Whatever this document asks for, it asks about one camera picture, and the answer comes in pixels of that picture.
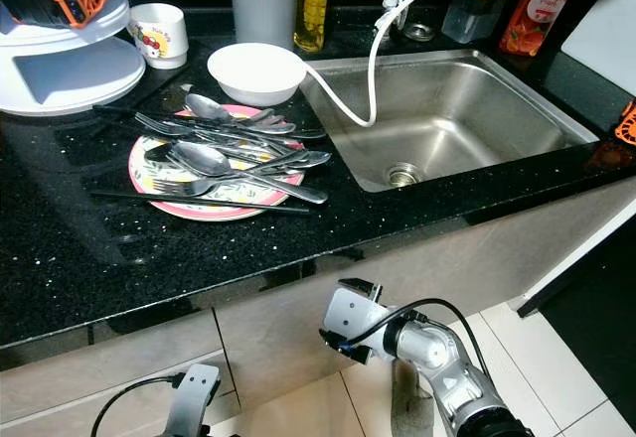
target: white hose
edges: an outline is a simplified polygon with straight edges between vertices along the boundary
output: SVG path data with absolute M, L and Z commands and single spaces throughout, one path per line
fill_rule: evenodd
M 334 103 L 340 108 L 342 112 L 344 112 L 347 117 L 349 117 L 356 124 L 363 127 L 371 127 L 376 123 L 376 115 L 378 114 L 378 106 L 376 104 L 376 56 L 378 55 L 378 48 L 380 47 L 380 42 L 382 41 L 382 37 L 387 32 L 391 23 L 398 17 L 403 9 L 408 7 L 415 0 L 404 0 L 397 7 L 391 10 L 391 12 L 386 17 L 385 21 L 378 28 L 378 32 L 376 33 L 376 37 L 374 38 L 374 42 L 371 45 L 371 51 L 369 52 L 369 65 L 367 68 L 367 84 L 369 87 L 369 119 L 365 121 L 358 117 L 358 115 L 353 112 L 347 105 L 342 102 L 342 100 L 336 95 L 329 84 L 325 82 L 322 76 L 316 72 L 309 65 L 305 64 L 307 68 L 307 72 L 311 74 L 314 79 L 320 84 L 320 86 L 325 90 L 325 92 L 331 97 Z

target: cutlery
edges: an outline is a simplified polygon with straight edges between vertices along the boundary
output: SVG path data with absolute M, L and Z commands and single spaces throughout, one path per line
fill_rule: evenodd
M 195 206 L 220 206 L 220 207 L 236 207 L 241 209 L 259 209 L 273 212 L 283 212 L 289 214 L 311 215 L 314 211 L 298 207 L 286 206 L 268 206 L 265 204 L 245 204 L 243 202 L 216 201 L 208 199 L 199 199 L 193 197 L 170 197 L 166 194 L 142 194 L 142 193 L 125 193 L 117 191 L 90 191 L 94 196 L 110 197 L 114 199 L 127 199 L 142 202 L 167 202 L 173 204 L 192 204 Z
M 167 158 L 167 154 L 168 152 L 170 152 L 170 150 L 172 149 L 172 147 L 174 146 L 174 144 L 176 144 L 176 141 L 178 140 L 179 139 L 177 140 L 173 139 L 170 142 L 161 144 L 160 146 L 157 146 L 157 147 L 153 147 L 152 149 L 148 149 L 144 153 L 144 160 L 151 161 L 151 162 L 171 162 Z M 329 159 L 331 159 L 331 153 L 323 152 L 323 151 L 309 151 L 306 149 L 298 149 L 295 152 L 291 152 L 287 154 L 286 156 L 279 156 L 278 158 L 276 157 L 272 158 L 270 154 L 263 152 L 262 150 L 259 150 L 259 149 L 250 150 L 250 149 L 245 149 L 242 147 L 224 146 L 221 144 L 208 143 L 208 142 L 206 142 L 206 144 L 214 147 L 215 149 L 222 152 L 228 157 L 238 159 L 244 162 L 255 163 L 258 167 L 253 166 L 249 168 L 250 172 L 259 171 L 261 169 L 262 170 L 281 169 L 280 170 L 281 173 L 287 173 L 288 169 L 293 169 L 293 170 L 309 169 L 309 168 L 324 164 L 328 162 Z M 295 154 L 296 152 L 301 152 L 301 151 L 304 151 L 305 154 L 304 155 Z M 285 157 L 289 157 L 291 160 L 288 163 L 284 164 L 285 168 L 281 168 L 280 166 L 282 166 L 283 164 L 276 161 L 277 159 L 283 159 Z
M 274 116 L 274 110 L 271 108 L 263 109 L 251 117 L 237 119 L 226 111 L 220 104 L 213 99 L 201 94 L 189 93 L 185 98 L 186 106 L 196 114 L 197 117 L 210 118 L 222 117 L 228 125 L 239 126 L 259 126 L 270 125 L 280 122 L 283 116 Z
M 295 130 L 295 124 L 290 122 L 272 124 L 269 126 L 259 126 L 254 128 L 248 127 L 231 127 L 231 126 L 215 126 L 206 124 L 205 122 L 193 120 L 192 116 L 178 116 L 169 119 L 169 122 L 156 120 L 142 112 L 136 112 L 135 119 L 150 129 L 154 129 L 169 136 L 180 136 L 194 133 L 221 134 L 231 133 L 239 134 L 241 137 L 259 138 L 262 140 L 275 141 L 277 143 L 286 143 L 292 140 L 304 139 L 321 139 L 326 136 L 322 129 L 302 129 Z
M 182 138 L 199 137 L 199 138 L 211 140 L 211 141 L 214 141 L 215 139 L 219 140 L 220 138 L 223 140 L 248 141 L 257 146 L 268 147 L 269 149 L 273 150 L 277 155 L 285 154 L 287 152 L 295 150 L 289 147 L 288 145 L 286 145 L 284 142 L 271 140 L 271 138 L 274 136 L 268 137 L 267 134 L 262 135 L 265 137 L 261 137 L 261 136 L 254 137 L 251 133 L 246 134 L 247 131 L 243 131 L 243 134 L 241 134 L 240 131 L 237 131 L 237 130 L 234 130 L 234 131 L 232 130 L 226 131 L 226 130 L 218 130 L 218 129 L 203 130 L 203 129 L 199 129 L 196 127 L 193 128 L 192 126 L 187 126 L 183 124 L 157 121 L 142 113 L 136 113 L 134 117 L 137 121 L 141 122 L 147 128 L 152 129 L 153 131 L 166 137 L 182 137 Z
M 327 201 L 328 195 L 323 191 L 318 191 L 306 186 L 296 186 L 282 181 L 277 181 L 265 176 L 259 176 L 248 170 L 232 169 L 230 161 L 226 156 L 216 149 L 205 144 L 191 142 L 178 142 L 167 155 L 168 159 L 175 164 L 192 171 L 195 174 L 214 178 L 226 175 L 232 171 L 234 175 L 240 176 L 247 182 L 283 192 L 289 196 L 296 197 L 313 204 L 323 204 Z M 218 183 L 217 179 L 202 179 L 208 182 L 208 190 Z
M 95 104 L 92 107 L 92 110 L 101 113 L 120 113 L 120 114 L 130 114 L 134 115 L 137 112 L 146 115 L 152 115 L 155 117 L 160 117 L 162 119 L 189 119 L 190 122 L 196 123 L 199 122 L 203 125 L 211 125 L 211 124 L 219 124 L 219 125 L 228 125 L 232 126 L 233 123 L 242 124 L 242 125 L 271 125 L 277 122 L 281 122 L 284 119 L 284 116 L 273 114 L 273 109 L 264 109 L 254 116 L 249 118 L 237 118 L 229 114 L 222 106 L 220 106 L 222 111 L 219 111 L 216 115 L 209 116 L 185 116 L 182 114 L 174 114 L 174 113 L 165 113 L 160 111 L 143 111 L 139 109 L 134 109 L 131 107 L 121 107 L 121 106 L 112 106 L 109 104 Z

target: white bowl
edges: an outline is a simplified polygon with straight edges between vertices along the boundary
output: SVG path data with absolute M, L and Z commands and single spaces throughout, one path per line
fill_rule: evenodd
M 216 50 L 208 71 L 232 99 L 250 106 L 272 106 L 289 99 L 305 78 L 300 58 L 265 43 L 237 43 Z

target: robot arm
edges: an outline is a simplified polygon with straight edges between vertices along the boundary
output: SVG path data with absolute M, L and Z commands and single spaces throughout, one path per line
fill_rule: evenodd
M 454 437 L 533 436 L 510 413 L 487 370 L 471 363 L 452 330 L 417 312 L 392 312 L 378 304 L 380 286 L 359 279 L 341 283 L 369 296 L 336 290 L 324 318 L 326 330 L 321 330 L 329 346 L 363 364 L 372 354 L 412 364 L 428 381 Z
M 217 367 L 205 364 L 191 365 L 177 388 L 166 428 L 157 437 L 208 435 L 209 427 L 202 427 L 201 423 L 206 407 L 212 401 L 220 383 Z

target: white dish rack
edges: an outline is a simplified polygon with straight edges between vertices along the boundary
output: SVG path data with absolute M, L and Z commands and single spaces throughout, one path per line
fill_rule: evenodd
M 115 101 L 137 85 L 145 62 L 113 36 L 128 24 L 128 0 L 107 0 L 83 29 L 21 25 L 0 3 L 0 110 L 54 116 Z

